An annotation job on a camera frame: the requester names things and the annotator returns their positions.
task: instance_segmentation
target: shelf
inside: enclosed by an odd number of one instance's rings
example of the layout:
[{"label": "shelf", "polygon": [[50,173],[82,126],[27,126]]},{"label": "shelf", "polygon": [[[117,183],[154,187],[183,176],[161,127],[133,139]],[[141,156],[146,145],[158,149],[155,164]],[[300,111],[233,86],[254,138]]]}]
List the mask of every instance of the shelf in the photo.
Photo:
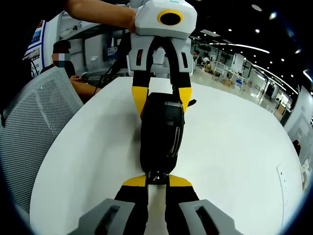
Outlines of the shelf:
[{"label": "shelf", "polygon": [[100,34],[123,30],[124,28],[110,26],[106,24],[91,23],[83,28],[78,29],[75,32],[62,38],[62,40],[72,40],[72,39],[88,39],[95,37]]}]

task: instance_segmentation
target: black cable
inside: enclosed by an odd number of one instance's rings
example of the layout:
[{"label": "black cable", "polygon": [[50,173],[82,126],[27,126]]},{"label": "black cable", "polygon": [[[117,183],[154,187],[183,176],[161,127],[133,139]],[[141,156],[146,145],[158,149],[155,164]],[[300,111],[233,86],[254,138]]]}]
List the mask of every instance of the black cable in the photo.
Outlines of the black cable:
[{"label": "black cable", "polygon": [[37,71],[37,69],[36,69],[36,66],[35,66],[34,62],[33,62],[32,60],[30,60],[30,62],[33,64],[33,66],[34,66],[34,68],[35,68],[35,71],[36,71],[36,74],[37,74],[37,76],[38,76],[39,73],[38,73],[38,71]]},{"label": "black cable", "polygon": [[98,89],[98,87],[99,87],[99,85],[100,85],[100,82],[103,80],[103,78],[112,70],[112,68],[115,66],[115,64],[116,64],[116,62],[117,62],[118,60],[116,60],[112,65],[111,65],[111,67],[106,71],[106,73],[104,74],[104,75],[102,75],[102,77],[99,79],[99,81],[98,81],[98,83],[97,83],[97,85],[96,85],[96,88],[94,89],[94,93],[93,93],[93,95],[95,95],[96,94],[96,91],[97,91],[97,89]]}]

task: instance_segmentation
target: floor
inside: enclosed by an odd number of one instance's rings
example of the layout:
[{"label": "floor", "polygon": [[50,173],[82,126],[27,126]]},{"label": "floor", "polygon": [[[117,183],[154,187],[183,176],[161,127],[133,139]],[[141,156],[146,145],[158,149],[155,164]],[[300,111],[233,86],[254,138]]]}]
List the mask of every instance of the floor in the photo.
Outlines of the floor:
[{"label": "floor", "polygon": [[262,92],[248,86],[243,90],[234,85],[231,87],[226,86],[220,81],[220,78],[215,77],[208,72],[205,72],[201,67],[196,68],[193,75],[191,76],[191,82],[213,87],[234,94],[265,108],[266,110],[274,114],[278,120],[280,120],[282,117],[280,113],[276,112],[276,104],[264,97],[264,95],[262,95]]}]

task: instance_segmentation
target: poster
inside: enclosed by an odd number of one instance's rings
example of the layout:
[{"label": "poster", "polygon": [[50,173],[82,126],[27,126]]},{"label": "poster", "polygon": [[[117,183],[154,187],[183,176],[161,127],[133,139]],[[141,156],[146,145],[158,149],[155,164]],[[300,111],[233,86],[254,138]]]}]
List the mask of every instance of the poster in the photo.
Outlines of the poster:
[{"label": "poster", "polygon": [[30,59],[33,63],[31,64],[31,70],[32,70],[32,76],[37,77],[37,73],[40,74],[41,70],[43,69],[43,61],[42,61],[42,45],[38,45],[36,47],[33,47],[32,49],[29,49],[23,58],[24,59]]},{"label": "poster", "polygon": [[44,21],[41,20],[39,25],[37,26],[33,38],[31,40],[30,47],[34,47],[35,45],[41,44],[43,39],[43,32],[44,32]]}]

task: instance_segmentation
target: desk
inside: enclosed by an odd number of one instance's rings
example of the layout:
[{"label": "desk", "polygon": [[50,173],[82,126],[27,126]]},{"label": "desk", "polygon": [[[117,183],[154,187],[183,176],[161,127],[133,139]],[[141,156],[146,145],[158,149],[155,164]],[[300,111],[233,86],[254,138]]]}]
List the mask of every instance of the desk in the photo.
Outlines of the desk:
[{"label": "desk", "polygon": [[239,74],[235,73],[233,70],[230,70],[230,69],[225,69],[226,72],[229,72],[231,73],[231,81],[233,82],[234,85],[237,84],[237,79],[240,79],[241,80],[241,90],[243,89],[243,85],[244,85],[244,81],[246,80],[244,77],[240,76]]},{"label": "desk", "polygon": [[[150,91],[169,93],[169,82],[151,78]],[[273,114],[250,101],[192,86],[197,103],[187,109],[172,174],[189,180],[198,197],[230,215],[243,234],[277,234],[284,212],[276,167],[282,162],[289,166],[284,172],[291,212],[302,197],[300,162],[287,133]],[[142,175],[141,121],[131,87],[131,77],[115,79],[54,141],[30,203],[30,223],[38,234],[74,230],[82,214],[105,198],[114,198],[127,179]]]}]

